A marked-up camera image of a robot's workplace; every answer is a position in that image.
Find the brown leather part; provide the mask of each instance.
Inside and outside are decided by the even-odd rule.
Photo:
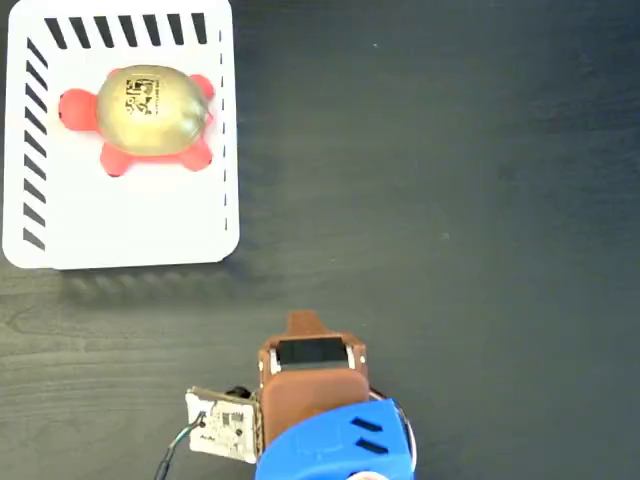
[[[302,420],[368,398],[369,381],[356,370],[280,372],[265,384],[260,398],[265,446]]]
[[[341,338],[353,350],[355,369],[288,370],[271,374],[269,351],[282,340],[335,337]],[[262,365],[260,405],[265,446],[306,418],[368,400],[366,354],[364,343],[351,333],[329,330],[314,311],[291,312],[287,331],[269,338],[258,353]]]
[[[335,332],[324,326],[313,310],[297,310],[291,312],[288,318],[287,331],[267,339],[258,352],[258,360],[263,365],[260,372],[260,383],[266,385],[271,378],[269,368],[269,351],[276,348],[282,340],[300,340],[305,338],[334,338],[340,337],[345,345],[353,349],[355,369],[368,376],[366,356],[367,347],[358,338],[348,332]]]

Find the white tray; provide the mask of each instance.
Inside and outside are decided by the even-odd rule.
[[[51,25],[59,27],[65,45]],[[98,25],[106,25],[109,35]],[[127,39],[130,31],[137,46]],[[194,173],[181,165],[136,164],[111,178],[99,162],[102,140],[62,126],[62,92],[97,92],[111,70],[135,64],[166,65],[211,80],[216,96],[206,134],[214,154],[209,167]],[[6,95],[2,246],[11,263],[79,269],[217,262],[237,246],[227,0],[21,0],[9,17]]]

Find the toy turtle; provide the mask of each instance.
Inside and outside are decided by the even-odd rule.
[[[158,65],[112,71],[97,95],[81,89],[60,96],[58,115],[70,130],[95,131],[105,143],[100,163],[113,176],[136,162],[181,163],[202,170],[213,154],[203,133],[212,121],[211,82]]]

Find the pink turtle body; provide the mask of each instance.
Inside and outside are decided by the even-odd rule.
[[[112,71],[113,75],[120,69]],[[191,75],[191,80],[200,88],[204,98],[210,101],[214,97],[211,82],[202,75]],[[82,89],[70,89],[60,96],[58,116],[69,130],[92,131],[102,134],[98,121],[97,95]],[[207,125],[213,121],[208,114]],[[100,154],[100,163],[112,177],[123,175],[135,163],[182,164],[185,168],[196,172],[211,164],[213,154],[204,139],[204,130],[185,150],[171,155],[134,155],[119,149],[105,140]]]

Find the black stripe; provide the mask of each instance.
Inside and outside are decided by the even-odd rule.
[[[42,170],[33,160],[31,160],[28,155],[24,156],[24,166],[38,175],[41,179],[47,179],[47,174],[44,173],[44,170]]]
[[[40,250],[44,250],[44,243],[42,243],[42,240],[40,240],[26,228],[22,229],[22,239],[25,242],[29,242],[34,247],[38,247]]]
[[[376,425],[375,423],[367,422],[359,417],[351,420],[351,425],[355,425],[356,427],[364,428],[365,430],[369,430],[370,432],[381,432],[382,427],[380,425]]]
[[[49,31],[51,32],[51,36],[56,41],[58,48],[62,50],[67,49],[67,42],[64,40],[64,35],[62,35],[62,30],[60,29],[60,24],[58,23],[57,18],[45,18],[45,23],[47,27],[49,27]]]
[[[40,155],[47,158],[47,152],[45,151],[45,149],[42,148],[42,145],[40,145],[38,141],[35,138],[33,138],[31,134],[26,130],[24,131],[24,141],[27,142],[28,145],[31,145],[33,149],[36,152],[38,152]]]
[[[107,17],[93,17],[93,21],[96,22],[96,27],[98,27],[98,32],[100,32],[104,46],[107,48],[113,48],[113,37],[111,37],[111,30],[109,29],[109,21],[107,20]]]
[[[122,32],[124,33],[125,38],[127,39],[127,43],[130,47],[137,47],[138,40],[136,39],[136,31],[133,28],[133,21],[131,20],[131,15],[120,15],[118,16],[120,20],[120,26],[122,27]]]
[[[27,72],[30,73],[31,76],[35,78],[40,85],[42,85],[42,88],[44,88],[45,90],[49,89],[47,87],[47,82],[45,82],[44,78],[42,78],[40,74],[36,71],[36,69],[33,68],[33,65],[31,65],[31,62],[29,60],[27,60]]]
[[[47,134],[47,128],[42,124],[40,120],[36,118],[33,113],[31,113],[31,110],[29,110],[27,107],[24,107],[24,118],[33,123],[35,127],[42,133],[44,133],[45,135]]]
[[[182,23],[180,22],[180,14],[168,13],[167,20],[169,20],[169,26],[171,27],[171,33],[173,34],[173,40],[176,45],[184,45],[184,36],[182,35]]]
[[[42,56],[42,54],[40,53],[40,51],[36,48],[36,46],[33,44],[33,42],[31,41],[30,38],[27,38],[27,49],[31,50],[31,53],[33,53],[36,58],[38,60],[40,60],[40,62],[42,62],[42,64],[46,67],[49,68],[49,64],[47,63],[47,61],[44,59],[44,57]]]
[[[158,21],[155,15],[143,15],[142,20],[147,27],[147,33],[149,33],[149,40],[154,47],[160,46],[160,32],[158,31]]]
[[[82,48],[91,48],[89,43],[89,37],[87,36],[87,30],[84,28],[84,22],[81,17],[69,17],[69,23],[73,27],[73,31],[76,32],[78,41]]]
[[[196,31],[196,38],[200,45],[207,43],[207,27],[204,19],[204,13],[192,13],[193,28]]]
[[[44,221],[44,218],[38,215],[36,211],[26,203],[22,204],[22,213],[25,217],[29,217],[34,222],[39,223],[43,227],[46,227],[46,222]]]
[[[356,442],[356,445],[360,448],[364,448],[365,450],[369,450],[371,453],[375,453],[376,455],[384,455],[389,453],[389,449],[383,447],[382,445],[378,445],[377,443],[370,442],[361,438]]]
[[[25,84],[24,93],[26,93],[27,97],[33,100],[36,103],[36,105],[38,105],[42,110],[44,110],[45,112],[47,111],[47,106],[44,104],[44,102],[38,96],[38,94],[33,91],[33,88],[31,88],[28,83]]]
[[[42,203],[47,203],[47,199],[42,194],[42,192],[38,190],[36,187],[34,187],[33,184],[26,178],[24,179],[23,187],[25,192],[30,193],[31,195],[36,197],[38,200],[40,200]]]

